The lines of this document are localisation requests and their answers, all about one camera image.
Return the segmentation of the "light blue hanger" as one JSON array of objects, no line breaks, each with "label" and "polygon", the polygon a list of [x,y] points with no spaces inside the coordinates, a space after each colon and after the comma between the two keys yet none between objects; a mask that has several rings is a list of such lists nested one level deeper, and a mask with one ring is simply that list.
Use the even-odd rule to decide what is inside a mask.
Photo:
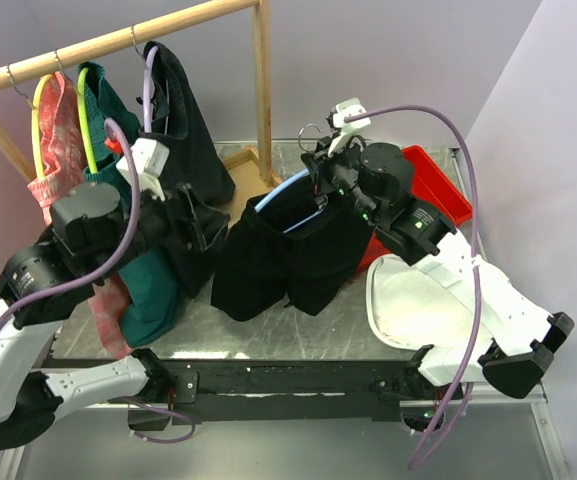
[{"label": "light blue hanger", "polygon": [[[309,128],[309,127],[314,127],[319,133],[322,133],[322,129],[315,123],[308,123],[306,124],[304,127],[302,127],[300,129],[300,131],[298,132],[297,135],[297,143],[299,148],[305,152],[305,153],[309,153],[309,150],[305,149],[302,146],[302,135],[303,132]],[[282,182],[281,184],[279,184],[277,187],[275,187],[272,191],[270,191],[256,206],[255,206],[255,211],[257,213],[261,212],[267,205],[269,205],[275,198],[277,198],[281,193],[285,192],[286,190],[288,190],[292,185],[294,185],[295,183],[297,183],[299,180],[304,179],[306,177],[309,177],[309,170],[308,169],[304,169],[299,171],[298,173],[296,173],[295,175],[293,175],[292,177],[290,177],[289,179],[285,180],[284,182]],[[284,233],[289,233],[292,232],[298,228],[300,228],[301,226],[303,226],[304,224],[308,223],[309,221],[311,221],[312,219],[316,218],[318,215],[320,215],[323,210],[325,209],[327,203],[328,203],[328,198],[326,195],[320,195],[320,194],[316,194],[315,195],[315,203],[317,205],[317,210],[314,211],[312,214],[310,214],[309,216],[303,218],[302,220],[296,222],[295,224],[293,224],[292,226],[286,228],[284,230]]]}]

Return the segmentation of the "black shorts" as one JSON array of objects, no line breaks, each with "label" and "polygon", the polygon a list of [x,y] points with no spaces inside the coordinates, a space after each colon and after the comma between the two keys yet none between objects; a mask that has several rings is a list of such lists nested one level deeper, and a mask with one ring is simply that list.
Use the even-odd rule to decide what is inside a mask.
[{"label": "black shorts", "polygon": [[315,316],[354,276],[372,227],[339,196],[317,210],[314,186],[301,178],[260,211],[248,200],[231,228],[213,276],[211,305],[244,322],[283,298]]}]

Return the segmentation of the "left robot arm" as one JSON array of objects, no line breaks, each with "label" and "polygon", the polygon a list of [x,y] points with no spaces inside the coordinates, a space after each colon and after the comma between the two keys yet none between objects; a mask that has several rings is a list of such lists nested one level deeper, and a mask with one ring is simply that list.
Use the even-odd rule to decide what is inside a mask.
[{"label": "left robot arm", "polygon": [[174,378],[147,348],[60,374],[37,371],[34,363],[95,285],[159,246],[202,253],[229,222],[186,184],[162,199],[138,193],[125,212],[115,187],[83,183],[54,202],[50,214],[38,241],[13,255],[0,275],[0,451],[26,445],[56,420],[99,402],[167,399]]}]

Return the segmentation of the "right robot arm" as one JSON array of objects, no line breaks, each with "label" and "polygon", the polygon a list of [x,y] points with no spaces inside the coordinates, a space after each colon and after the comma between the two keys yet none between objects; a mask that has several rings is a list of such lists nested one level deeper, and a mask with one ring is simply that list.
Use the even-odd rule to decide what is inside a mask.
[{"label": "right robot arm", "polygon": [[428,398],[454,380],[521,399],[542,380],[573,330],[485,261],[459,229],[473,210],[418,147],[341,144],[324,137],[301,157],[318,193],[343,200],[374,228],[385,254],[368,269],[374,335],[413,354],[408,391]]}]

